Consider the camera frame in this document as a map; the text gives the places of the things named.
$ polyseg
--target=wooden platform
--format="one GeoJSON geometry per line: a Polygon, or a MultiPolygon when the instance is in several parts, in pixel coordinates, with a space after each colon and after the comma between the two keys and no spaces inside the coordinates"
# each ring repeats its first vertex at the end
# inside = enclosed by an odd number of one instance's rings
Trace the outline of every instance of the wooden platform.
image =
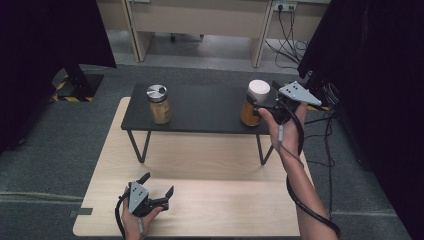
{"type": "MultiPolygon", "coordinates": [[[[117,109],[82,203],[93,211],[77,217],[75,235],[120,236],[114,217],[118,196],[128,182],[150,172],[144,186],[151,198],[163,197],[172,185],[175,191],[149,236],[299,236],[295,204],[275,151],[261,166],[254,135],[153,132],[146,162],[140,164],[120,128],[129,100],[123,98],[117,109]]],[[[134,136],[143,144],[146,132],[134,136]]],[[[269,136],[261,141],[266,151],[269,136]]]]}

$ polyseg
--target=jar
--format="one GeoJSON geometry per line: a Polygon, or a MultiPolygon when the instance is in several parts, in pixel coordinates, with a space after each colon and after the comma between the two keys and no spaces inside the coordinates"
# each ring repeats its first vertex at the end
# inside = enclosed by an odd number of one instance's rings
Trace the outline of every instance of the jar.
{"type": "MultiPolygon", "coordinates": [[[[249,83],[247,92],[256,98],[256,103],[261,103],[266,100],[270,89],[267,82],[263,80],[253,80],[249,83]]],[[[246,126],[254,127],[261,123],[262,118],[254,114],[254,109],[253,103],[246,99],[240,114],[240,119],[246,126]]]]}
{"type": "Polygon", "coordinates": [[[171,109],[166,87],[162,85],[150,86],[147,89],[147,99],[149,100],[150,111],[155,123],[165,124],[171,120],[171,109]]]}

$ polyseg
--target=small black table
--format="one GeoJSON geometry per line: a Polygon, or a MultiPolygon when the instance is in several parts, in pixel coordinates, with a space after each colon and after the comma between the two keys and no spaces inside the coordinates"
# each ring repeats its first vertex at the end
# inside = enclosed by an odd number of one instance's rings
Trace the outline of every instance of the small black table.
{"type": "Polygon", "coordinates": [[[138,161],[144,163],[152,131],[255,134],[259,158],[265,165],[273,147],[265,158],[259,135],[269,135],[268,126],[261,123],[248,127],[240,120],[247,88],[167,85],[171,121],[159,125],[153,121],[146,90],[154,84],[136,84],[131,95],[121,129],[128,132],[138,161]],[[147,131],[143,154],[140,154],[132,131],[147,131]]]}

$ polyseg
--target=power outlet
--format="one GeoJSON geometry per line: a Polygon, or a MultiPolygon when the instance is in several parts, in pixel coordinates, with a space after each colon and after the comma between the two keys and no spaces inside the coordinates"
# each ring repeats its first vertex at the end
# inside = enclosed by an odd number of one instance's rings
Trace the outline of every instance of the power outlet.
{"type": "Polygon", "coordinates": [[[275,1],[274,11],[279,11],[278,6],[283,6],[282,12],[294,12],[296,11],[297,2],[290,1],[275,1]]]}

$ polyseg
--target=gray carpet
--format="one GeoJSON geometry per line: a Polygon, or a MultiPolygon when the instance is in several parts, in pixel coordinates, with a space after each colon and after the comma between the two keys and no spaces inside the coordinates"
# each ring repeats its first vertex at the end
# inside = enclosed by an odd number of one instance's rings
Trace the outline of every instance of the gray carpet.
{"type": "MultiPolygon", "coordinates": [[[[105,77],[93,102],[48,104],[26,143],[0,156],[0,239],[79,239],[72,233],[75,217],[70,213],[82,202],[118,103],[131,95],[135,83],[246,87],[253,79],[301,81],[283,74],[125,65],[94,73],[105,77]],[[11,192],[58,198],[8,196],[11,192]]],[[[59,72],[54,84],[63,75],[59,72]]],[[[307,121],[323,115],[309,111],[307,121]]],[[[306,125],[305,136],[322,135],[325,124],[306,125]]],[[[333,220],[342,230],[342,239],[410,239],[374,175],[355,160],[340,123],[334,120],[332,126],[333,220]]],[[[304,151],[309,161],[327,163],[323,137],[308,138],[304,151]]],[[[311,162],[309,168],[329,208],[328,167],[311,162]]]]}

